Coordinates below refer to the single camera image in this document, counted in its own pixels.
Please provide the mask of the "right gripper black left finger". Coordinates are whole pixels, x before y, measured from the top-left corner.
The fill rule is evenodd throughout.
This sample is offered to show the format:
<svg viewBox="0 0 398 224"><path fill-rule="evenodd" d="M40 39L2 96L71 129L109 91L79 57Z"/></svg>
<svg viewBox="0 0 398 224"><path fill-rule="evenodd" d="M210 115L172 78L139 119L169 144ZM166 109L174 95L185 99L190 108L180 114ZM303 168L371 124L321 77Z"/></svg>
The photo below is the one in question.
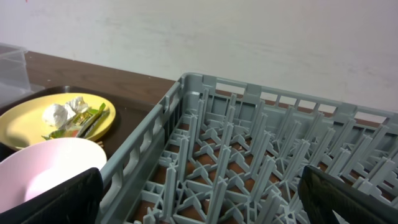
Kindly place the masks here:
<svg viewBox="0 0 398 224"><path fill-rule="evenodd" d="M54 188L1 213L1 224L94 223L103 196L103 179L92 167Z"/></svg>

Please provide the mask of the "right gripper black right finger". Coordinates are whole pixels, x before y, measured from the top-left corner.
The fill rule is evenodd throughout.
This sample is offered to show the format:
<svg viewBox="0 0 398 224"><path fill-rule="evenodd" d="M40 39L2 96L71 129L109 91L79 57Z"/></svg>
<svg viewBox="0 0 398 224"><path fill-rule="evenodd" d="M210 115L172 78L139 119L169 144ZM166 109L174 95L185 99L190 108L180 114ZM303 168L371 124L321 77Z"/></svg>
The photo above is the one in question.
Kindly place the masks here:
<svg viewBox="0 0 398 224"><path fill-rule="evenodd" d="M304 167L298 196L310 223L339 224L338 214L350 224L397 224L397 209L314 166Z"/></svg>

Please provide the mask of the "pink bowl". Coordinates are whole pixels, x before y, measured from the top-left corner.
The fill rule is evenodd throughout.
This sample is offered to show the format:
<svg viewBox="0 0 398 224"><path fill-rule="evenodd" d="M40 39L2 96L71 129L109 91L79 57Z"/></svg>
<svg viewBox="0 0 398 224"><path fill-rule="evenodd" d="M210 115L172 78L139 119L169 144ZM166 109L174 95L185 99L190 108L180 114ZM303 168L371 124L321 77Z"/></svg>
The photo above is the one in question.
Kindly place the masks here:
<svg viewBox="0 0 398 224"><path fill-rule="evenodd" d="M17 151L1 162L1 212L10 210L95 167L107 157L97 143L58 138Z"/></svg>

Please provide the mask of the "green snack wrapper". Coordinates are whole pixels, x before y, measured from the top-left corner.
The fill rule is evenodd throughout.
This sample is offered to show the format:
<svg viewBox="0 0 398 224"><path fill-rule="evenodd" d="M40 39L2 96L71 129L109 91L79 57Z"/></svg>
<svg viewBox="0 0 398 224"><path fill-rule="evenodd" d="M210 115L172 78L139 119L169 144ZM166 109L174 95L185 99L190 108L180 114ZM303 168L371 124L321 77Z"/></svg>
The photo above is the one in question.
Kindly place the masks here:
<svg viewBox="0 0 398 224"><path fill-rule="evenodd" d="M87 138L107 115L109 110L106 110L105 103L102 103L98 109L89 107L85 112L78 113L63 126L42 138L46 141L58 138Z"/></svg>

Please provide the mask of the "white tissue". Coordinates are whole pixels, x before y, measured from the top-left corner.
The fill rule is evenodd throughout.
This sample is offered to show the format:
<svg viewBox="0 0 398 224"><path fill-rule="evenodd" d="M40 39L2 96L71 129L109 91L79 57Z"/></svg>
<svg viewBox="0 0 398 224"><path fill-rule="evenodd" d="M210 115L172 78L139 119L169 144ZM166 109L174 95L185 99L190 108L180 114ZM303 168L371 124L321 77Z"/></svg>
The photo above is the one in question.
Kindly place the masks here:
<svg viewBox="0 0 398 224"><path fill-rule="evenodd" d="M82 96L78 96L63 105L52 104L47 107L43 114L42 120L45 124L59 128L63 126L69 119L78 113L85 112L89 108Z"/></svg>

